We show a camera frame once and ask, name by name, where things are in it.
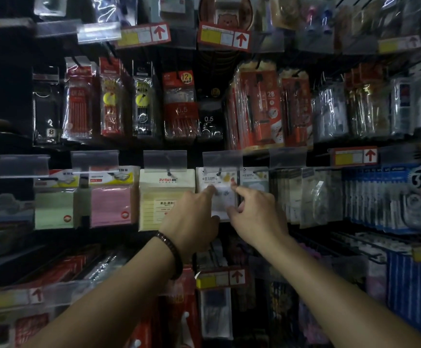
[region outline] dark bracelet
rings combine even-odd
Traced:
[[[161,232],[157,231],[155,236],[162,240],[172,252],[173,257],[175,258],[175,275],[173,275],[172,280],[179,279],[179,277],[183,273],[183,260],[181,259],[180,252],[178,251],[177,247],[173,244],[173,242]]]

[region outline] sticky note pad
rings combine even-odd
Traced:
[[[35,229],[74,227],[74,193],[35,194]]]
[[[132,223],[130,187],[103,187],[91,190],[91,227]]]

